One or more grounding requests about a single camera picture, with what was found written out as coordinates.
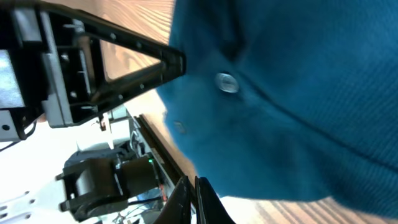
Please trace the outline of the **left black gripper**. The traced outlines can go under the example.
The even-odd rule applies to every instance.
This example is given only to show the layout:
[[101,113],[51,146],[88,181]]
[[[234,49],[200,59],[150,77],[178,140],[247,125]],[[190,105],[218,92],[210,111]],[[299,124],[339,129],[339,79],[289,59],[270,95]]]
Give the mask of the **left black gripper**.
[[25,129],[44,114],[65,125],[62,71],[50,14],[52,2],[1,3],[1,141],[27,139]]

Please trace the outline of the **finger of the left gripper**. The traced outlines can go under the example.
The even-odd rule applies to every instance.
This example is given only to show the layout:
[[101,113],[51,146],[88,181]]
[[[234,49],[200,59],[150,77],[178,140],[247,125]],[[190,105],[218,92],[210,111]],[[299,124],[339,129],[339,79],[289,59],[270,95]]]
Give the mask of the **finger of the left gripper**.
[[185,73],[185,55],[88,12],[46,7],[61,124],[88,120]]

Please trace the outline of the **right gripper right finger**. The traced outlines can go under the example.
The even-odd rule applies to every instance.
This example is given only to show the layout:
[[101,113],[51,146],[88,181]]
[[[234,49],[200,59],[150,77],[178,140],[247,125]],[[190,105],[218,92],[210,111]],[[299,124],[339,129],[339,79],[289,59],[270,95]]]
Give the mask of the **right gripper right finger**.
[[206,177],[195,177],[197,223],[235,224]]

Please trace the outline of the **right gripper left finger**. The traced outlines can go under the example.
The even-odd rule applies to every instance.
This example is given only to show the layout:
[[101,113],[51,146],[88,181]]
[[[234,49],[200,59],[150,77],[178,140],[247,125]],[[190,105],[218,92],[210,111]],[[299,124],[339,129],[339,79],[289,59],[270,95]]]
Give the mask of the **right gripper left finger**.
[[190,224],[190,191],[188,177],[181,177],[154,224]]

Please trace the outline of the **blue t-shirt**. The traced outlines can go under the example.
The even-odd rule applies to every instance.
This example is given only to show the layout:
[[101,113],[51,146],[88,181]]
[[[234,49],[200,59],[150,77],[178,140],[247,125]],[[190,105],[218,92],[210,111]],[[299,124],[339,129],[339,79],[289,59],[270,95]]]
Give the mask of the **blue t-shirt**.
[[177,1],[169,44],[165,123],[219,195],[397,218],[396,0]]

